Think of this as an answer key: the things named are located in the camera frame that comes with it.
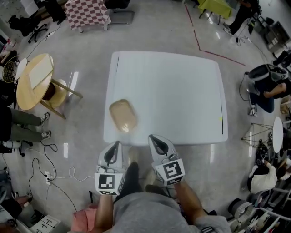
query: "green pants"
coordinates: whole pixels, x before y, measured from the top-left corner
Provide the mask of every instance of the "green pants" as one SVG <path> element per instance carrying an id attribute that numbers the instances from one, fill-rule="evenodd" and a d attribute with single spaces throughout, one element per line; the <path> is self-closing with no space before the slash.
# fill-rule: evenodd
<path id="1" fill-rule="evenodd" d="M 28 141 L 40 142 L 42 136 L 40 132 L 32 131 L 30 129 L 21 128 L 19 125 L 40 126 L 41 119 L 33 114 L 11 109 L 12 127 L 10 140 L 12 141 Z"/>

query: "person's left hand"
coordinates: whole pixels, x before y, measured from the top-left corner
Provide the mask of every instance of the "person's left hand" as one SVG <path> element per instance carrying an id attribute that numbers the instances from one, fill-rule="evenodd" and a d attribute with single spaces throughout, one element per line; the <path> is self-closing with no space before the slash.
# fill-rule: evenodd
<path id="1" fill-rule="evenodd" d="M 264 92 L 264 97 L 265 97 L 265 98 L 270 98 L 270 93 L 267 92 L 267 91 L 265 91 L 265 92 Z"/>

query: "gray t-shirt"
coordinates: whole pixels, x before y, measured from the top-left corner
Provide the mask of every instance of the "gray t-shirt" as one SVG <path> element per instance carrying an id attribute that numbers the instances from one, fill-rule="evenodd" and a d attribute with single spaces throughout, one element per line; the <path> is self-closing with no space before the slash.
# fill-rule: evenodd
<path id="1" fill-rule="evenodd" d="M 188 225 L 172 199 L 149 192 L 127 195 L 114 204 L 112 229 L 106 233 L 231 233 L 222 216 L 203 216 Z"/>

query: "white cube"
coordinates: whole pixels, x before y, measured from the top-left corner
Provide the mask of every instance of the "white cube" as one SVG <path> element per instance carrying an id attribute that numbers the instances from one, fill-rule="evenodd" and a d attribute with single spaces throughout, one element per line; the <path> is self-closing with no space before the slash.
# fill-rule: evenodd
<path id="1" fill-rule="evenodd" d="M 101 195 L 119 195 L 124 181 L 124 173 L 95 173 L 95 188 Z"/>
<path id="2" fill-rule="evenodd" d="M 185 170 L 182 159 L 170 161 L 168 163 L 152 163 L 157 177 L 165 186 L 181 182 L 185 176 Z"/>

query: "yellow-green tablecloth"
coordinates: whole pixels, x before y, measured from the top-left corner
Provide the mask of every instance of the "yellow-green tablecloth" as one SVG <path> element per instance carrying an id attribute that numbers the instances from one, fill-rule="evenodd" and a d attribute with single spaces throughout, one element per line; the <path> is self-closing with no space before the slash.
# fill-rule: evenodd
<path id="1" fill-rule="evenodd" d="M 231 16 L 231 7 L 224 0 L 198 0 L 198 2 L 201 13 L 207 9 L 226 20 Z"/>

